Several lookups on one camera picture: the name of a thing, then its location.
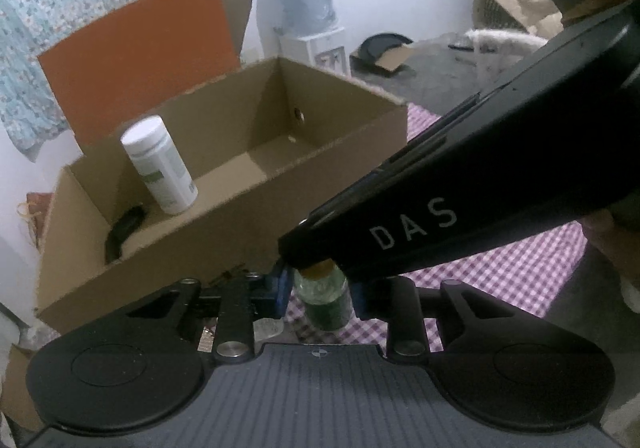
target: metal screw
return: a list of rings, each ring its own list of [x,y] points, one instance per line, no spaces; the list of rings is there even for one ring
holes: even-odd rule
[[[242,342],[224,342],[218,346],[216,352],[225,358],[239,358],[249,352],[249,347]]]
[[[424,345],[415,340],[404,340],[394,345],[394,351],[401,356],[420,356],[424,350]]]

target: checkered cloth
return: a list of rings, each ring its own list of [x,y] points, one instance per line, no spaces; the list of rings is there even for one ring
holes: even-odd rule
[[[409,104],[408,139],[412,139],[438,116]],[[446,279],[458,279],[524,311],[544,316],[549,305],[582,258],[586,239],[576,222],[534,235],[523,241],[451,263],[420,269],[406,276],[420,287],[440,287]],[[386,323],[352,317],[338,331],[315,329],[305,317],[302,302],[292,293],[286,320],[303,343],[374,343],[385,345]],[[442,349],[434,319],[425,325],[432,351]]]

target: green glass jar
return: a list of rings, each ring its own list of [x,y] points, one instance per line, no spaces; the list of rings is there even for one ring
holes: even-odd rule
[[[299,272],[294,275],[296,295],[305,305],[311,325],[322,331],[341,329],[351,319],[349,286],[338,266],[322,279],[312,281]]]

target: white plastic bottle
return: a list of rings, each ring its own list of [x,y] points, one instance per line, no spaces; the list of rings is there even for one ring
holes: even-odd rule
[[[193,204],[198,189],[161,117],[135,123],[120,142],[164,212],[175,215]]]

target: gray ribbed surface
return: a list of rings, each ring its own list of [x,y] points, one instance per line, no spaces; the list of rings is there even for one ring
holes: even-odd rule
[[[322,357],[312,353],[319,349]],[[593,427],[510,434],[465,417],[418,367],[385,362],[374,346],[265,345],[221,367],[180,414],[118,438],[47,430],[32,448],[614,448]]]

